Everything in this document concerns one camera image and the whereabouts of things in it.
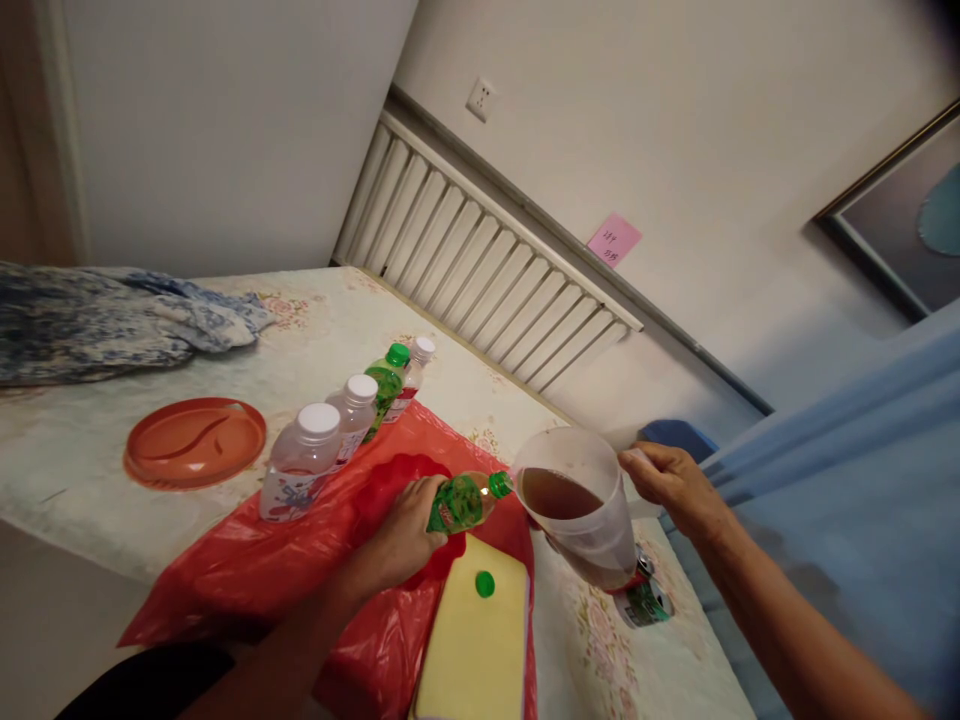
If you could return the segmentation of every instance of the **white bottle cap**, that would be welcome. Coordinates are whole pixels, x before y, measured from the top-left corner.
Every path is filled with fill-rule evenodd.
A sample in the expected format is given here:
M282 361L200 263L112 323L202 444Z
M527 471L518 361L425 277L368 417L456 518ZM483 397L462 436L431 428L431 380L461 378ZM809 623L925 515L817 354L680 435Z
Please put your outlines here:
M378 386L369 375L351 375L343 390L354 402L368 403L377 396Z
M429 362L436 351L437 346L433 344L433 340L423 337L414 340L413 347L410 348L410 354L416 355L423 363Z
M315 438L333 435L340 427L340 412L326 403L312 403L297 414L301 432Z

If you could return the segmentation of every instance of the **green bottle cap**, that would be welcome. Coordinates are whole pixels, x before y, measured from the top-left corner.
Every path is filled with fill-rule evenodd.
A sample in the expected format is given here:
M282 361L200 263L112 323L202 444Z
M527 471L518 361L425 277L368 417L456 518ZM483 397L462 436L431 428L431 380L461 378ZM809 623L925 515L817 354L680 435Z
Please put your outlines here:
M499 500L513 492L513 480L505 472L494 473L490 476L490 492Z
M394 367L403 367L410 362L410 348L400 343L394 343L387 350L387 362Z
M497 584L493 581L493 575L486 570L481 570L477 573L476 586L477 595L482 598L490 597L497 588Z

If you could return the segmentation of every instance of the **clear plastic pitcher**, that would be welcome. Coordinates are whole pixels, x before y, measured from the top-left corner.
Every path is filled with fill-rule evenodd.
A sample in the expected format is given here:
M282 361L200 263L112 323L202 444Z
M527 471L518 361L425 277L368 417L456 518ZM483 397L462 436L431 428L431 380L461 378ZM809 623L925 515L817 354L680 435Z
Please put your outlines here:
M524 508L580 577L607 591L630 582L637 568L630 519L656 517L659 506L627 502L626 474L603 438L578 428L547 430L524 444L510 475Z

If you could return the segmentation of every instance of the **pink sticky note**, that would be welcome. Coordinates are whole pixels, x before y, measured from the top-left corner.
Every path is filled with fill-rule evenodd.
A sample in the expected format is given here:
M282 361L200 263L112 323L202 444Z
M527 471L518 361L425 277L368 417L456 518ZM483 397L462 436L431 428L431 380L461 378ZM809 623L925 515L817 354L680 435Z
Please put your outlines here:
M610 213L587 247L607 265L616 267L640 238L639 230L616 213Z

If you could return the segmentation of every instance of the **plastic bottle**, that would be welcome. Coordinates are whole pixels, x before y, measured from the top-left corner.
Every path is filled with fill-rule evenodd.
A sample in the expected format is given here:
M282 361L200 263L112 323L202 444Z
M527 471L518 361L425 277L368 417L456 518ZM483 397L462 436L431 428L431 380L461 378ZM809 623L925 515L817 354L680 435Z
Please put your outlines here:
M397 395L403 390L403 382L406 378L404 369L410 360L410 349L406 345L394 343L387 351L386 357L383 357L367 368L365 375L369 375L377 381L377 417L373 425L367 431L363 438L365 443L373 440L377 431L380 429L380 423L383 422L383 416L387 414Z
M340 413L327 403L307 405L281 432L270 451L260 491L260 517L287 522L303 517L323 487L320 479L337 460Z
M377 397L377 381L369 375L351 375L343 390L327 398L340 413L340 452L328 475L340 472L360 447L377 417L373 401Z
M512 492L513 481L505 472L490 477L473 471L457 475L437 489L427 532L453 535L482 525L497 506L497 500Z
M393 405L383 416L384 425L395 423L407 409L413 396L423 385L423 368L430 362L430 358L437 351L437 346L430 338L417 338L410 346L410 364L407 366L407 378L403 382L403 390L393 401Z

